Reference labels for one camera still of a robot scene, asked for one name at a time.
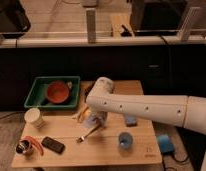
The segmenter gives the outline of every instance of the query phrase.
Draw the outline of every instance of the cable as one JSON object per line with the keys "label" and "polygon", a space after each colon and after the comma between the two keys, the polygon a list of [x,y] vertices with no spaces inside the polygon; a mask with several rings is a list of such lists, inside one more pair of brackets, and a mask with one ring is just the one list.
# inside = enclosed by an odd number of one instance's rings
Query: cable
{"label": "cable", "polygon": [[70,2],[70,1],[67,1],[67,0],[62,0],[63,3],[65,4],[70,4],[70,5],[77,5],[77,4],[80,4],[80,1],[77,1],[77,2]]}
{"label": "cable", "polygon": [[161,36],[161,35],[157,35],[158,37],[160,37],[164,43],[167,45],[167,48],[168,48],[168,57],[169,57],[169,82],[170,82],[170,88],[172,90],[172,86],[173,86],[173,74],[172,74],[172,56],[171,56],[171,48],[170,48],[170,44],[167,42],[167,40]]}
{"label": "cable", "polygon": [[10,114],[7,114],[7,115],[4,115],[4,116],[1,116],[0,119],[5,119],[5,118],[8,118],[10,116],[13,116],[13,115],[16,115],[16,114],[22,114],[23,111],[19,111],[19,112],[12,112]]}
{"label": "cable", "polygon": [[162,156],[162,165],[163,165],[164,171],[166,171],[166,170],[174,170],[174,171],[177,171],[177,169],[174,168],[174,167],[166,167],[166,166],[165,166],[165,162],[164,162],[164,157],[163,157],[163,156]]}
{"label": "cable", "polygon": [[174,161],[176,161],[176,162],[177,162],[178,164],[180,164],[180,165],[187,164],[186,162],[187,162],[188,159],[189,159],[189,157],[186,156],[185,159],[179,160],[179,159],[176,158],[175,153],[172,153],[172,154],[171,154],[171,157],[172,157],[172,159],[173,159]]}

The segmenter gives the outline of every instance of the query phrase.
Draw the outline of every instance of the black phone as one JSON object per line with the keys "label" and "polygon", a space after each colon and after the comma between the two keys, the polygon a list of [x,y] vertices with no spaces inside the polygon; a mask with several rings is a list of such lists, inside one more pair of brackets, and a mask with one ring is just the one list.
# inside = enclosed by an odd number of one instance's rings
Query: black phone
{"label": "black phone", "polygon": [[43,147],[48,148],[58,154],[61,154],[63,150],[65,149],[65,145],[51,137],[45,137],[41,144]]}

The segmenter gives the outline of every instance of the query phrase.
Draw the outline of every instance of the black cable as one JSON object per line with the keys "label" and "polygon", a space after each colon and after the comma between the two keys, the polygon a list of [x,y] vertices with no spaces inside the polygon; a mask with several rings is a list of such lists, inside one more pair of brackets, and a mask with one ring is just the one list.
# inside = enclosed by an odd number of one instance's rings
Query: black cable
{"label": "black cable", "polygon": [[16,115],[16,114],[22,114],[22,113],[23,113],[23,111],[12,112],[12,113],[10,113],[10,114],[1,116],[0,119],[5,119],[5,118],[7,118],[7,117],[10,117],[10,116],[13,116],[13,115]]}
{"label": "black cable", "polygon": [[166,167],[163,157],[162,157],[162,165],[163,165],[164,171],[166,171],[166,170],[174,170],[174,171],[177,171],[177,169],[174,168],[174,167]]}
{"label": "black cable", "polygon": [[172,159],[173,159],[174,161],[176,161],[176,162],[177,162],[178,164],[180,164],[180,165],[187,164],[186,162],[187,162],[188,159],[189,159],[189,157],[186,156],[183,160],[179,160],[179,159],[176,158],[175,153],[172,153],[172,154],[171,154],[171,157],[172,157]]}
{"label": "black cable", "polygon": [[170,88],[172,90],[172,86],[173,86],[173,74],[172,74],[172,55],[171,55],[171,48],[170,48],[170,44],[167,42],[167,40],[161,36],[161,35],[157,35],[158,37],[160,37],[164,43],[166,44],[167,46],[167,49],[168,49],[168,57],[169,57],[169,83],[170,83]]}

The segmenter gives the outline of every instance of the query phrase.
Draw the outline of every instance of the floor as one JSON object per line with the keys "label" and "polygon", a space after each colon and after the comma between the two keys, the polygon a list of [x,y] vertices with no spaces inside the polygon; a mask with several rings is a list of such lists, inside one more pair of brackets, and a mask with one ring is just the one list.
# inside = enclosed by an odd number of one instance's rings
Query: floor
{"label": "floor", "polygon": [[[31,22],[24,37],[84,37],[86,13],[80,0],[21,0]],[[110,36],[109,14],[130,12],[126,0],[101,0],[96,8],[97,36]]]}
{"label": "floor", "polygon": [[[0,112],[0,117],[10,114],[10,112]],[[24,112],[16,113],[5,119],[0,119],[0,171],[32,171],[31,168],[12,169],[11,163],[15,153],[15,146],[20,140],[25,122]],[[154,123],[156,135],[168,134],[176,149],[176,157],[183,160],[186,157],[185,148],[181,142],[179,134],[172,126]],[[184,165],[177,164],[170,156],[164,156],[166,167],[174,167],[178,171],[193,171],[191,163],[188,161]],[[161,165],[157,166],[120,166],[120,167],[81,167],[81,168],[47,168],[45,171],[155,171],[163,170]]]}

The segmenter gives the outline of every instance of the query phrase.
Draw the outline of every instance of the metal bar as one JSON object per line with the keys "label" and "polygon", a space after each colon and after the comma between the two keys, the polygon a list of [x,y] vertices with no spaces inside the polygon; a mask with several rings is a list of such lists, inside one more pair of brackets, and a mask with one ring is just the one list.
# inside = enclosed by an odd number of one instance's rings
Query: metal bar
{"label": "metal bar", "polygon": [[177,33],[177,36],[181,41],[187,41],[188,37],[191,33],[191,29],[193,28],[194,24],[198,20],[200,14],[201,14],[201,7],[191,7],[188,11],[188,14],[184,20],[184,23]]}
{"label": "metal bar", "polygon": [[95,8],[86,8],[86,24],[88,43],[96,42]]}
{"label": "metal bar", "polygon": [[[170,45],[177,44],[205,44],[205,38],[201,35],[189,36],[188,41],[184,42],[178,36],[163,36]],[[146,46],[164,45],[165,42],[158,36],[137,36],[137,37],[109,37],[97,38],[95,43],[88,43],[87,38],[22,38],[18,39],[18,48],[37,48],[37,47],[89,47],[89,46]],[[0,48],[15,48],[16,39],[4,39]]]}

